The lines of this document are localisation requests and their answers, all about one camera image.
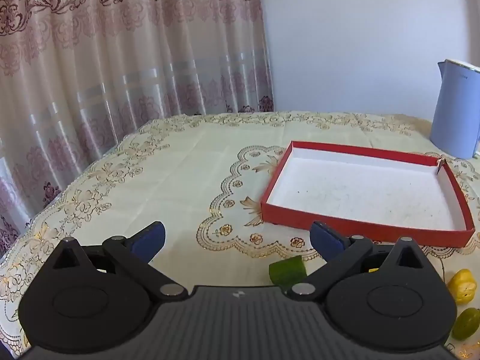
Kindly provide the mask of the pink floral curtain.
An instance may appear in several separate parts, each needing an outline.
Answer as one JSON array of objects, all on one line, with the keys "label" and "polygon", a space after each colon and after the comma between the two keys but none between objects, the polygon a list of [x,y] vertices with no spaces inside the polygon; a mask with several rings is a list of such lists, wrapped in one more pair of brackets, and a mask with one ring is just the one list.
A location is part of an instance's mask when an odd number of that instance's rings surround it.
[{"label": "pink floral curtain", "polygon": [[273,108],[260,0],[1,0],[1,250],[148,121]]}]

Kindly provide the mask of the green cucumber chunk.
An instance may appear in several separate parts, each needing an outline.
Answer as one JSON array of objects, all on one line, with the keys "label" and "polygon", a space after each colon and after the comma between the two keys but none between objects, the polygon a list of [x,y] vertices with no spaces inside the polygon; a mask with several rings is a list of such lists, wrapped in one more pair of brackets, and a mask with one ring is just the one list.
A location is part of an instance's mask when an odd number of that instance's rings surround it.
[{"label": "green cucumber chunk", "polygon": [[304,261],[301,256],[273,262],[268,266],[270,281],[282,288],[289,288],[307,277]]}]

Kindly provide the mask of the red shallow box tray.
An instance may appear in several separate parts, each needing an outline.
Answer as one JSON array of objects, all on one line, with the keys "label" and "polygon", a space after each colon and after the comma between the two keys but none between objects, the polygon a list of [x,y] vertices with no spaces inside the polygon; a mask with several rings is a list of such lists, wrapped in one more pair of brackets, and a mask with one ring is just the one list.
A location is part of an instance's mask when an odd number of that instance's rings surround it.
[{"label": "red shallow box tray", "polygon": [[463,248],[475,225],[442,158],[292,141],[260,200],[270,224],[308,230],[320,221],[343,236]]}]

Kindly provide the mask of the green round tomato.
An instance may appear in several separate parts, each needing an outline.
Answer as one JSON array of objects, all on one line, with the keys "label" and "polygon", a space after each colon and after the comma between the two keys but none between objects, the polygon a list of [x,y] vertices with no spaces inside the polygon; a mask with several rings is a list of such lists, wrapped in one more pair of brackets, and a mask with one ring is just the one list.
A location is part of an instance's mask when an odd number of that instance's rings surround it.
[{"label": "green round tomato", "polygon": [[457,341],[465,341],[479,329],[480,311],[476,308],[463,310],[457,317],[451,330],[451,337]]}]

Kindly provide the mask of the blue electric kettle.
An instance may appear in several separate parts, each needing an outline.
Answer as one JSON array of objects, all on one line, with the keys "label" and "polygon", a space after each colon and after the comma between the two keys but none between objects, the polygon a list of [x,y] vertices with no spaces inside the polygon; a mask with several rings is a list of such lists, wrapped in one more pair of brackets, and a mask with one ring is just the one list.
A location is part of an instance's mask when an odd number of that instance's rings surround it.
[{"label": "blue electric kettle", "polygon": [[479,68],[449,58],[438,66],[441,87],[430,140],[452,157],[473,158],[479,147]]}]

